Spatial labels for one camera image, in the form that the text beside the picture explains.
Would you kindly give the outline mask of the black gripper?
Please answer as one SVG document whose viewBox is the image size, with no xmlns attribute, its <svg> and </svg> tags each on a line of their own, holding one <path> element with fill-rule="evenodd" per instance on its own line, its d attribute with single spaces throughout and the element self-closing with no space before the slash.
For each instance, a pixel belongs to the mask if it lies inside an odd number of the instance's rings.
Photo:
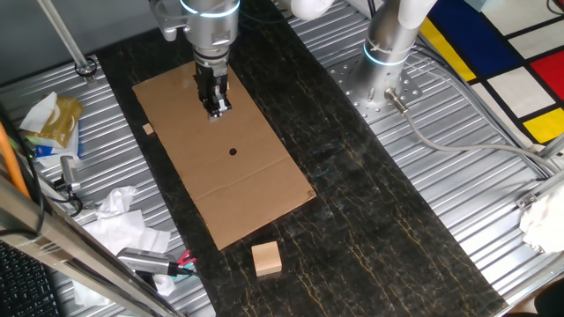
<svg viewBox="0 0 564 317">
<path fill-rule="evenodd" d="M 214 63 L 196 61 L 198 96 L 208 98 L 208 117 L 210 121 L 218 119 L 232 105 L 227 98 L 228 66 L 226 60 Z"/>
</svg>

